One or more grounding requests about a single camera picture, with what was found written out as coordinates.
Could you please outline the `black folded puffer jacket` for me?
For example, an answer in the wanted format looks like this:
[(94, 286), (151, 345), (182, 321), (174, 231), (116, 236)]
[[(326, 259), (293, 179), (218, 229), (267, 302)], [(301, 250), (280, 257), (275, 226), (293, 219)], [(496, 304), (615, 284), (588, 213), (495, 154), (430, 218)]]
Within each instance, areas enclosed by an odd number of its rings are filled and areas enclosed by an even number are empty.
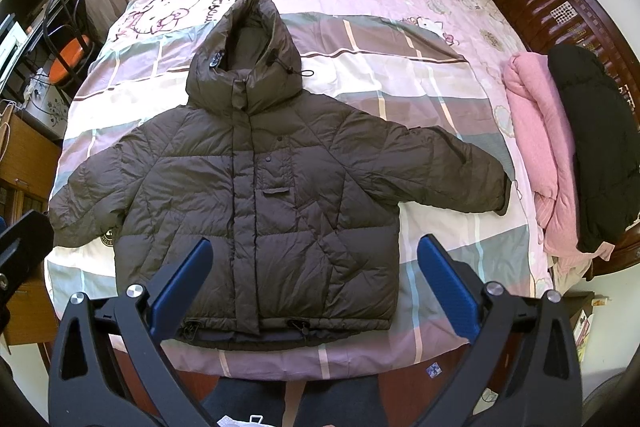
[(558, 44), (548, 67), (574, 138), (578, 249), (593, 253), (616, 244), (639, 216), (639, 130), (591, 51)]

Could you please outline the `dark wooden bench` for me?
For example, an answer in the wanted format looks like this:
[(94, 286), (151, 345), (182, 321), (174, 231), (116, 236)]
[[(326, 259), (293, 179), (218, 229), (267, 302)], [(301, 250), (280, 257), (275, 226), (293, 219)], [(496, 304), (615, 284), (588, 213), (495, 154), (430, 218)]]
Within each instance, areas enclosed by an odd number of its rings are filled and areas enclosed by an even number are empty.
[[(591, 51), (605, 72), (616, 82), (628, 103), (639, 130), (639, 115), (634, 107), (639, 100), (636, 82), (639, 64), (622, 34), (596, 0), (492, 0), (499, 13), (515, 29), (526, 49), (548, 57), (561, 43), (581, 46)], [(575, 273), (557, 277), (581, 277)]]

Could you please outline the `dark brown hooded puffer jacket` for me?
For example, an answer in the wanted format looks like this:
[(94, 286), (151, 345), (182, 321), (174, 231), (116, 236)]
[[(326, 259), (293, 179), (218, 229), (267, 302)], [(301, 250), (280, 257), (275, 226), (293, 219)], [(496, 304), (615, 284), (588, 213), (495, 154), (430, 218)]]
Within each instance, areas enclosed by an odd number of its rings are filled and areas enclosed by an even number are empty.
[(186, 343), (272, 350), (392, 325), (399, 207), (505, 213), (500, 162), (303, 86), (272, 0), (236, 0), (191, 62), (186, 104), (91, 155), (49, 205), (55, 244), (111, 234), (116, 284), (143, 284), (201, 239), (213, 269)]

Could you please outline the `black chair orange seat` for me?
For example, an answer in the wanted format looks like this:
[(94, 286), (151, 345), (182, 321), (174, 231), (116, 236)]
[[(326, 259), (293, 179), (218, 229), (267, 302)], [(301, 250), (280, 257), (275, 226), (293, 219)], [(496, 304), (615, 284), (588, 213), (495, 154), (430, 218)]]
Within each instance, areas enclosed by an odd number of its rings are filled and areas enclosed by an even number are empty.
[(86, 0), (49, 0), (43, 12), (42, 38), (53, 56), (49, 82), (58, 90), (78, 89), (101, 49)]

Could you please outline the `white floral storage box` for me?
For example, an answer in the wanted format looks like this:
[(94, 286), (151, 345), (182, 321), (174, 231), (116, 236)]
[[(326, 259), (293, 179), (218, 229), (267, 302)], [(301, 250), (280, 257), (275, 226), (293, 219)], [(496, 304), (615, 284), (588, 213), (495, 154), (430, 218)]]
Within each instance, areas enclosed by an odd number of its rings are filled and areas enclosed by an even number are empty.
[(21, 117), (52, 141), (62, 140), (66, 132), (70, 100), (49, 82), (43, 68), (29, 77), (24, 90)]

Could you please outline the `pink folded garment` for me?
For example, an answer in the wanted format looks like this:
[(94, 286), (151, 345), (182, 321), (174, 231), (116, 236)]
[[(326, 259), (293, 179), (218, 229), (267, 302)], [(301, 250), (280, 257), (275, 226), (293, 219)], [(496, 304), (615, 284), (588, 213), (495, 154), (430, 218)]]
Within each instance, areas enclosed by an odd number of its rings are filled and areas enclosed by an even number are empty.
[(574, 176), (575, 145), (548, 57), (514, 54), (504, 66), (516, 143), (534, 194), (539, 238), (562, 275), (580, 277), (592, 260), (611, 257), (614, 245), (600, 242), (578, 251), (578, 206)]

